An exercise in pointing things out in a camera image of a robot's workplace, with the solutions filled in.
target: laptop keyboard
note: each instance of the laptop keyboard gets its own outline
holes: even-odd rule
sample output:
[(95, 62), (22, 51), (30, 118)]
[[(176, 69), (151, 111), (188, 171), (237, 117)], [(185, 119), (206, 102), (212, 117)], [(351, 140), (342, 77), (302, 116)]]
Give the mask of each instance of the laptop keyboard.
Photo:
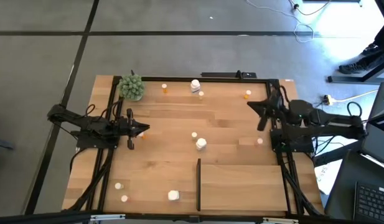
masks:
[(359, 184), (355, 212), (384, 222), (384, 192), (379, 188)]

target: person's shoe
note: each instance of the person's shoe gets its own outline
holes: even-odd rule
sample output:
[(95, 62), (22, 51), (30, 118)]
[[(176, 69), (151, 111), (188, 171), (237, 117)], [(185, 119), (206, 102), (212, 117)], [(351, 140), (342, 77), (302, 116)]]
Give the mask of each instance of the person's shoe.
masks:
[(360, 73), (365, 70), (365, 67), (359, 63), (351, 63), (348, 65), (340, 65), (339, 71), (344, 74)]
[(369, 56), (369, 55), (375, 54), (375, 53), (377, 53), (377, 52), (379, 52), (381, 50), (382, 50), (381, 47), (379, 47), (379, 46), (377, 46), (375, 44), (369, 44), (365, 48), (365, 50), (363, 50), (362, 55)]

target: gray concrete floor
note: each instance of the gray concrete floor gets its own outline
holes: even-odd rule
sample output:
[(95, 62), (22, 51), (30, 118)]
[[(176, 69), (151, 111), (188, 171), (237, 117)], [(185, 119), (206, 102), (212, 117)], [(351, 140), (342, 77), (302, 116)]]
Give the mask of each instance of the gray concrete floor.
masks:
[[(291, 13), (287, 0), (253, 2)], [(92, 3), (0, 0), (0, 30), (81, 31)], [(298, 3), (306, 12), (322, 5)], [(296, 42), (294, 36), (89, 37), (68, 109), (84, 112), (95, 75), (122, 75), (131, 69), (144, 76), (184, 77), (252, 71), (260, 78), (294, 79), (299, 97), (312, 103), (324, 94), (342, 99), (377, 88), (325, 82), (340, 63), (353, 60), (383, 25), (373, 1), (363, 1), (363, 7), (332, 2), (316, 15), (297, 17), (312, 22), (325, 37), (306, 44)], [(255, 9), (243, 0), (105, 0), (98, 6), (92, 30), (293, 31), (295, 25), (291, 17)], [(0, 37), (0, 138), (16, 146), (14, 151), (0, 149), (0, 216), (17, 215), (24, 208), (51, 127), (46, 114), (63, 94), (79, 43), (77, 36)], [(356, 100), (364, 108), (364, 118), (374, 96)], [(324, 110), (347, 114), (346, 103)], [(74, 149), (75, 141), (61, 132), (36, 212), (60, 210)]]

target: wooden table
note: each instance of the wooden table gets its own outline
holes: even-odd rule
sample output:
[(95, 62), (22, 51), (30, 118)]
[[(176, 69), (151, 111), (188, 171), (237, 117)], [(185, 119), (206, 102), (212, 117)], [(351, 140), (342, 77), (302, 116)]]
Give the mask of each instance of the wooden table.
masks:
[[(96, 77), (90, 98), (90, 104), (95, 104), (96, 109), (90, 116), (99, 116), (107, 107), (112, 81), (113, 76)], [(280, 83), (286, 87), (290, 99), (297, 98), (292, 80), (281, 80)], [(196, 210), (198, 158), (207, 165), (279, 167), (270, 144), (271, 125), (268, 123), (265, 131), (258, 132), (259, 117), (243, 98), (246, 90), (251, 90), (249, 101), (266, 99), (265, 85), (202, 83), (205, 95), (200, 100), (190, 92), (190, 83), (166, 83), (168, 93), (162, 92), (162, 84), (145, 82), (146, 93), (142, 100), (123, 104), (123, 114), (127, 108), (132, 108), (134, 118), (150, 124), (151, 128), (145, 132), (145, 139), (134, 140), (133, 151), (126, 146), (127, 138), (121, 138), (111, 165), (104, 212), (284, 216), (284, 205), (279, 210)], [(207, 140), (206, 150), (196, 150), (192, 132)], [(256, 143), (258, 138), (263, 139), (263, 144)], [(90, 183), (96, 154), (96, 149), (89, 149), (74, 160), (63, 208), (73, 205)], [(312, 161), (302, 153), (293, 156), (302, 191), (319, 211), (323, 211)], [(116, 190), (117, 182), (124, 188)], [(170, 190), (180, 192), (178, 201), (168, 201)], [(100, 186), (96, 189), (93, 208), (97, 207), (99, 193)], [(121, 202), (122, 195), (129, 197), (126, 203)], [(294, 194), (290, 187), (289, 197), (295, 212)], [(262, 198), (257, 203), (262, 207), (269, 200), (275, 199)]]

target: small plant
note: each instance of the small plant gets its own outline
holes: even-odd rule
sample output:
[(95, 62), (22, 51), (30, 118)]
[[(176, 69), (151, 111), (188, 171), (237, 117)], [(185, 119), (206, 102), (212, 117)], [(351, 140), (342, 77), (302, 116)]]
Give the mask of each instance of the small plant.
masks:
[(131, 70), (130, 75), (123, 75), (118, 83), (119, 95), (128, 100), (138, 101), (144, 93), (142, 77)]

